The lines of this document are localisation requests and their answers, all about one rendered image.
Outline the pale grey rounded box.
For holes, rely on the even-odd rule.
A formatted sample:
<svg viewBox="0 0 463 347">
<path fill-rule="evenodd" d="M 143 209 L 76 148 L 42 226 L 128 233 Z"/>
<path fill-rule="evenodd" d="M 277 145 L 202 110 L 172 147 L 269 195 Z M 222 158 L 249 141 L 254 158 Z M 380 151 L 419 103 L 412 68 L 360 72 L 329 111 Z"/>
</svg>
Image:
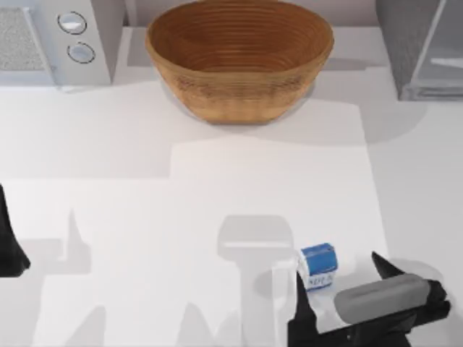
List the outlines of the pale grey rounded box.
<svg viewBox="0 0 463 347">
<path fill-rule="evenodd" d="M 353 325 L 421 307 L 429 293 L 424 278 L 405 274 L 340 291 L 334 305 L 341 320 Z"/>
</svg>

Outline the blue and white carton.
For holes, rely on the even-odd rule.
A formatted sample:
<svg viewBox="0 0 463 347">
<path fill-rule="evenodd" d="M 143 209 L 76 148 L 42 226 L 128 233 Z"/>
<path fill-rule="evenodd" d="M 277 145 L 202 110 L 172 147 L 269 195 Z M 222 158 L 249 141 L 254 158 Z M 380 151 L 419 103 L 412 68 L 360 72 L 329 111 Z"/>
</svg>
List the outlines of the blue and white carton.
<svg viewBox="0 0 463 347">
<path fill-rule="evenodd" d="M 331 244 L 323 243 L 300 250 L 297 271 L 306 291 L 331 286 L 337 270 L 336 250 Z"/>
</svg>

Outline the grey cabinet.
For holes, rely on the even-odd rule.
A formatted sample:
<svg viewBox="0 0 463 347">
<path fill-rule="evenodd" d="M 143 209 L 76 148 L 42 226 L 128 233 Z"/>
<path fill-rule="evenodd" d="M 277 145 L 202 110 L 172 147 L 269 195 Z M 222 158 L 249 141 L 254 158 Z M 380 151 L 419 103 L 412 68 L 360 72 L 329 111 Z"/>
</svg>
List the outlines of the grey cabinet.
<svg viewBox="0 0 463 347">
<path fill-rule="evenodd" d="M 463 0 L 375 0 L 398 99 L 463 101 Z"/>
</svg>

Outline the brown wicker basket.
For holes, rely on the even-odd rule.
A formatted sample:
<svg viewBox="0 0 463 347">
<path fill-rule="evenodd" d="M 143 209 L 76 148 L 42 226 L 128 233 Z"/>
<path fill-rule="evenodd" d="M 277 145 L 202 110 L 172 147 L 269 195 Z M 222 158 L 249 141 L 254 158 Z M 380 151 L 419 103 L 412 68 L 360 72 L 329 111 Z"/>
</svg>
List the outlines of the brown wicker basket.
<svg viewBox="0 0 463 347">
<path fill-rule="evenodd" d="M 323 17 L 281 0 L 194 0 L 145 32 L 166 86 L 210 124 L 278 119 L 308 92 L 334 42 Z"/>
</svg>

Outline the pale microwave oven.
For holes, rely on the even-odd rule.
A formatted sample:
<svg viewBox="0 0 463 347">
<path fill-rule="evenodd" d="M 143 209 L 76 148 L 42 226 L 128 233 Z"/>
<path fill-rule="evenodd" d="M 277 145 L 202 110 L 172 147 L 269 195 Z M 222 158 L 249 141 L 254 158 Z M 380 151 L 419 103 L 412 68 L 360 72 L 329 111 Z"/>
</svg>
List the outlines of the pale microwave oven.
<svg viewBox="0 0 463 347">
<path fill-rule="evenodd" d="M 78 12 L 87 21 L 81 35 L 60 29 L 57 16 Z M 0 0 L 0 86 L 106 86 L 113 82 L 126 17 L 124 0 Z M 89 64 L 67 55 L 67 46 L 87 43 Z"/>
</svg>

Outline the round microwave knob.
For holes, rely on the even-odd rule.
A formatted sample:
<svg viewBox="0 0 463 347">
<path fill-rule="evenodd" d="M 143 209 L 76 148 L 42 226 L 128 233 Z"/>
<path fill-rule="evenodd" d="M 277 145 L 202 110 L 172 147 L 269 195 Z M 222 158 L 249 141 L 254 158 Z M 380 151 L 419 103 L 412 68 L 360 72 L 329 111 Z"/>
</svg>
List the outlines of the round microwave knob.
<svg viewBox="0 0 463 347">
<path fill-rule="evenodd" d="M 70 35 L 81 35 L 87 29 L 86 19 L 78 12 L 67 12 L 57 16 L 58 26 Z"/>
<path fill-rule="evenodd" d="M 67 46 L 67 55 L 78 64 L 89 64 L 95 59 L 93 48 L 83 42 Z"/>
</svg>

